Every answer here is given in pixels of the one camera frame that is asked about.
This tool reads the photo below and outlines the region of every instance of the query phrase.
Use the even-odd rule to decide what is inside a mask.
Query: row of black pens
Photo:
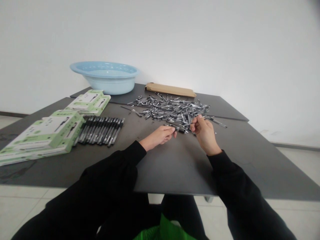
[[[113,145],[125,119],[91,116],[81,126],[82,131],[75,143]]]

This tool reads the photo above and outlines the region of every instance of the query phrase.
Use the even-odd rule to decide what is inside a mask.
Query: floor
[[[0,129],[19,118],[0,116]],[[320,152],[278,148],[296,166],[320,185]],[[50,199],[65,189],[0,185],[0,239],[10,239],[30,218],[44,209]],[[160,203],[161,194],[149,194],[150,203]],[[207,203],[195,196],[209,239],[232,239],[227,225],[226,207],[219,197]],[[267,199],[297,239],[320,239],[320,202]]]

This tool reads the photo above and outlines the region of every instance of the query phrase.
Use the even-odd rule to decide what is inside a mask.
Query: table
[[[34,121],[66,107],[64,98],[0,130],[0,149]],[[126,118],[116,144],[107,148],[78,144],[70,153],[0,167],[0,183],[44,187],[69,187],[82,171],[116,150],[141,140],[163,121],[139,118],[109,103],[101,116]],[[214,124],[219,146],[240,165],[258,185],[265,198],[320,200],[320,187],[262,137],[247,122],[217,118],[227,129]],[[134,190],[148,193],[216,195],[212,168],[191,134],[178,134],[167,144],[156,147],[137,165]]]
[[[122,94],[122,95],[112,95],[110,103],[127,104],[136,100],[138,96],[152,95],[158,98],[158,96],[154,92],[147,91],[144,89],[144,87],[145,87],[144,84],[136,83],[131,92]],[[84,94],[90,89],[92,88],[88,87],[86,89],[81,90],[80,92],[72,94],[70,97],[76,98],[80,94]],[[227,103],[222,97],[202,94],[202,93],[196,93],[196,94],[197,96],[195,98],[189,98],[189,101],[197,102],[198,99],[200,99],[201,103],[211,105],[210,111],[208,112],[209,116],[223,117],[223,118],[241,120],[246,122],[249,121],[248,118],[246,118],[238,110],[236,110],[229,103]],[[173,94],[170,94],[170,96],[172,96],[172,98],[181,97]]]

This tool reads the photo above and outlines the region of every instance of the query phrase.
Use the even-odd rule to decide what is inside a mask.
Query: green and white box
[[[103,95],[99,98],[91,111],[81,111],[84,116],[100,116],[111,99],[110,95]]]
[[[97,103],[99,98],[103,96],[103,90],[89,90],[85,94],[79,95],[66,109],[90,111]]]
[[[30,152],[21,153],[15,151],[14,147],[16,146],[16,144],[14,143],[22,141],[26,136],[30,136],[34,132],[38,131],[40,129],[40,125],[44,121],[45,120],[38,120],[34,122],[30,127],[24,130],[18,137],[16,137],[12,142],[10,142],[5,148],[3,148],[0,151],[0,166],[17,162],[23,162],[32,158],[33,154]]]
[[[73,127],[69,130],[68,134],[64,137],[64,139],[60,142],[60,144],[54,149],[47,149],[42,151],[32,152],[32,159],[44,158],[64,153],[69,153],[72,149],[72,145],[78,135],[81,132],[81,126],[84,123],[83,117],[80,118],[79,121],[75,122]]]
[[[37,131],[15,141],[14,150],[25,152],[56,148],[79,118],[77,111],[56,111],[44,120]]]

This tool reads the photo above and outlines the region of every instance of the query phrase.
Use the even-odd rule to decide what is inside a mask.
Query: light blue basin
[[[104,94],[120,95],[134,88],[139,70],[130,65],[112,62],[77,62],[70,65],[72,71],[82,74],[96,90]]]

